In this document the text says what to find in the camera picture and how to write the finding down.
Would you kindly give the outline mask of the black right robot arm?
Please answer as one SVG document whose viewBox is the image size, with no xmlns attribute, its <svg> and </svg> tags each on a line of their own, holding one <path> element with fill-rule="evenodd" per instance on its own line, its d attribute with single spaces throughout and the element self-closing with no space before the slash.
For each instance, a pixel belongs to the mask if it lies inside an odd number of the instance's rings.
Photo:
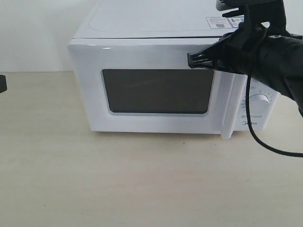
<svg viewBox="0 0 303 227">
<path fill-rule="evenodd" d="M 247 75 L 288 97 L 303 112 L 303 41 L 285 30 L 263 24 L 241 26 L 218 41 L 216 54 L 222 70 Z"/>
</svg>

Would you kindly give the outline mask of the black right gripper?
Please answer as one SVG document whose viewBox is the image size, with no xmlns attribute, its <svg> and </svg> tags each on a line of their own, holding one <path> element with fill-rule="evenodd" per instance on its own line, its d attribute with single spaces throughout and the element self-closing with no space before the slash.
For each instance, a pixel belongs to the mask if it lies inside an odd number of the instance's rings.
<svg viewBox="0 0 303 227">
<path fill-rule="evenodd" d="M 199 52 L 187 53 L 188 66 L 247 75 L 266 33 L 267 28 L 262 24 L 250 30 L 242 22 L 237 30 L 225 34 L 218 42 Z"/>
</svg>

